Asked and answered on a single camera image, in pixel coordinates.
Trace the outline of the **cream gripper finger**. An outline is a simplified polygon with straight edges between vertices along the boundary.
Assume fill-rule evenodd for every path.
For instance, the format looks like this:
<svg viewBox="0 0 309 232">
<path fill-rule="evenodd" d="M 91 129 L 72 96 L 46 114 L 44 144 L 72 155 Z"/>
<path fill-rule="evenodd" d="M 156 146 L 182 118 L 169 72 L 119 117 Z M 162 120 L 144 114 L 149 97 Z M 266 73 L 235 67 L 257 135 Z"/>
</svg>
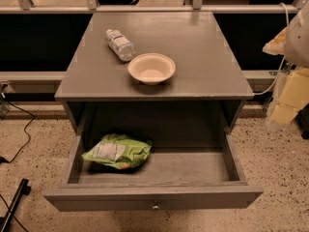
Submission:
<svg viewBox="0 0 309 232">
<path fill-rule="evenodd" d="M 280 131 L 309 104 L 309 68 L 296 67 L 292 72 L 280 72 L 267 109 L 267 129 Z"/>
<path fill-rule="evenodd" d="M 264 45 L 262 52 L 269 55 L 283 55 L 286 34 L 287 28 L 284 28 L 271 41 Z"/>
</svg>

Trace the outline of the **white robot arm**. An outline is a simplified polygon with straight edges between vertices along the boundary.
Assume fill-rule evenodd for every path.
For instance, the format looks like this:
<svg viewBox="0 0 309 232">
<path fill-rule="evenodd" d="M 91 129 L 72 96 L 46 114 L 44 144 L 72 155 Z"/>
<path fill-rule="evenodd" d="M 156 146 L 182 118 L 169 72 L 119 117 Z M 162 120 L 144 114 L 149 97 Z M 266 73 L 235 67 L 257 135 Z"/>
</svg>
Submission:
<svg viewBox="0 0 309 232">
<path fill-rule="evenodd" d="M 290 23 L 263 47 L 270 55 L 283 55 L 295 65 L 290 73 L 278 74 L 273 100 L 267 109 L 267 128 L 279 131 L 309 104 L 309 2 Z"/>
</svg>

